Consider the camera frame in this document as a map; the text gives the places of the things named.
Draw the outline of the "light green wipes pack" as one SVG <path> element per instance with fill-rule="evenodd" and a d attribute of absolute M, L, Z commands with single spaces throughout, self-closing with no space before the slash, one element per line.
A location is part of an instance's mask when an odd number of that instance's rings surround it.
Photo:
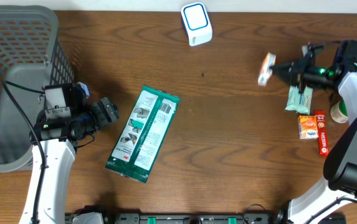
<path fill-rule="evenodd" d="M 300 114 L 310 114 L 313 89 L 305 87 L 303 93 L 299 92 L 297 86 L 290 86 L 288 92 L 287 111 L 296 111 Z"/>

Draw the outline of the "green 3M product pouch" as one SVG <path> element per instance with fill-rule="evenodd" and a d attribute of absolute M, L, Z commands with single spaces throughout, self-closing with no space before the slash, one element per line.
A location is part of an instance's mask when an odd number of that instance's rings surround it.
<path fill-rule="evenodd" d="M 144 86 L 105 168 L 145 184 L 180 101 Z"/>

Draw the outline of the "green lid white jar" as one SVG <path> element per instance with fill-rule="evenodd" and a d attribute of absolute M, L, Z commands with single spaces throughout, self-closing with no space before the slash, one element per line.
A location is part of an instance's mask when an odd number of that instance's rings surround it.
<path fill-rule="evenodd" d="M 347 123 L 349 118 L 345 106 L 345 102 L 343 100 L 335 103 L 330 109 L 331 118 L 337 123 Z"/>

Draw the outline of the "orange white small packet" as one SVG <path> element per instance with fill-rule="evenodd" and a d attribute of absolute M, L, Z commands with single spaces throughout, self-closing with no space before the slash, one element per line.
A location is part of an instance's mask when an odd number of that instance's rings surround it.
<path fill-rule="evenodd" d="M 298 132 L 300 139 L 317 139 L 318 128 L 316 117 L 300 115 L 298 117 Z"/>

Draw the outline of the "red Nescafe stick box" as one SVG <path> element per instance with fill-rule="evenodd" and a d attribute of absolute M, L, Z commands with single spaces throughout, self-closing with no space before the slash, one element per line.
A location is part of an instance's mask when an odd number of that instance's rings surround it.
<path fill-rule="evenodd" d="M 317 121 L 318 129 L 319 155 L 322 157 L 327 157 L 329 154 L 329 145 L 325 123 L 325 112 L 323 110 L 315 110 L 315 118 Z"/>

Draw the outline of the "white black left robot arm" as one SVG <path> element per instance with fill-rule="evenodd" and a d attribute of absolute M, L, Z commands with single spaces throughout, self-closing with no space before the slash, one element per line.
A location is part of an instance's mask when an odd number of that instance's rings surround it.
<path fill-rule="evenodd" d="M 32 174 L 21 223 L 64 223 L 78 142 L 119 119 L 106 97 L 91 104 L 83 83 L 48 85 L 45 108 L 31 126 Z"/>

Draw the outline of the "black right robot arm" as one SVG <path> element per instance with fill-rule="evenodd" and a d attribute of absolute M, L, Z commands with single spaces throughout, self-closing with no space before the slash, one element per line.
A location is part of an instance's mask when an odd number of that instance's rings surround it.
<path fill-rule="evenodd" d="M 326 43 L 308 44 L 298 60 L 275 64 L 268 54 L 262 64 L 259 83 L 272 74 L 303 93 L 307 87 L 336 90 L 348 115 L 349 127 L 327 156 L 323 177 L 307 192 L 288 202 L 275 223 L 327 223 L 330 215 L 349 203 L 357 204 L 357 40 L 337 40 L 333 63 L 317 67 L 315 58 Z"/>

